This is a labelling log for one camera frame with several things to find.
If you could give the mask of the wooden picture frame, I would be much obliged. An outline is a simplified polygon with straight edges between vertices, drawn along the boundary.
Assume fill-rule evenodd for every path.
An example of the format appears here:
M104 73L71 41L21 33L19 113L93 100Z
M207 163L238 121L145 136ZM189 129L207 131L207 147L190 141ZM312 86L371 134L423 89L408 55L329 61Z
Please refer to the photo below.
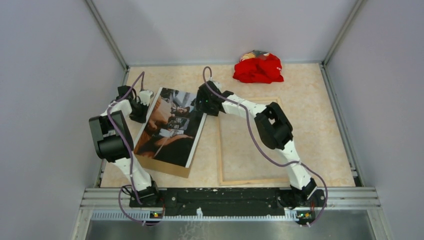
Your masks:
M256 148L245 118L220 113L216 118L217 174L220 186L288 187L287 168L269 162Z

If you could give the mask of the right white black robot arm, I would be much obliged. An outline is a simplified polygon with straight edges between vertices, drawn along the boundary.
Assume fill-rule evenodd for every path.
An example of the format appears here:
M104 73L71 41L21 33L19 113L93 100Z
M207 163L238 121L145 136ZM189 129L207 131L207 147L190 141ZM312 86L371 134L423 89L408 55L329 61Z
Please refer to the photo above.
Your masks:
M318 177L319 174L301 161L294 142L293 126L278 103L259 104L231 91L221 92L217 82L208 80L197 90L195 107L209 116L224 113L244 118L249 135L260 154L275 166L286 169L294 202L299 206L307 206L313 200L318 191L313 176ZM262 144L278 153L283 163L271 159L261 149L254 137L250 120L254 120Z

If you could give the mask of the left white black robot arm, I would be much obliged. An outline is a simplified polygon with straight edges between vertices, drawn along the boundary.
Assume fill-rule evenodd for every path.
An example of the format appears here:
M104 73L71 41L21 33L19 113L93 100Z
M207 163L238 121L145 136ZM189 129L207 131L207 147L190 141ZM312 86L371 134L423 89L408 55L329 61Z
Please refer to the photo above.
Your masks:
M133 87L118 87L119 96L106 110L88 121L97 156L113 164L130 182L131 207L154 207L160 204L161 194L151 175L143 169L134 153L134 141L126 117L145 123L153 92Z

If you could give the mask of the red cloth bundle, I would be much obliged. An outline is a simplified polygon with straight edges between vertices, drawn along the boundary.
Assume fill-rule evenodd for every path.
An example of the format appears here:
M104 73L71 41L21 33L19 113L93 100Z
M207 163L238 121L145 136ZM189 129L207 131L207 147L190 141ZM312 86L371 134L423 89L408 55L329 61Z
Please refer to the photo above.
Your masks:
M234 65L233 78L245 84L271 84L282 83L282 62L276 55L252 50L243 54L239 62Z

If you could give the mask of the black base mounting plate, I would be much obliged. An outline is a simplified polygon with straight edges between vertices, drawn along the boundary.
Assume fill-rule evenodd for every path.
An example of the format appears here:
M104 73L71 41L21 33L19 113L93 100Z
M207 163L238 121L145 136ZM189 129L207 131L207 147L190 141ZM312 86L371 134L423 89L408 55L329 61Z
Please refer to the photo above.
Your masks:
M323 207L325 194L318 189L310 200L296 199L289 188L163 188L156 206L167 217L194 216L200 209L206 217L283 216L290 210Z

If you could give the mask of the aluminium rail front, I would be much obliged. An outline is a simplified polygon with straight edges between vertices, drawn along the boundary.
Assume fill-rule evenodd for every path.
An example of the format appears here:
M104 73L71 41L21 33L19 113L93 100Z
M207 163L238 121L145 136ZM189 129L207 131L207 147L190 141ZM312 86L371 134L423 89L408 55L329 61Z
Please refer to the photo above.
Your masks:
M343 224L363 211L377 240L390 240L377 191L373 187L320 187L304 200L287 187L162 188L159 197L138 203L119 188L87 188L79 206L74 240L87 236L92 220L165 223L170 221L289 221L296 227L329 217Z

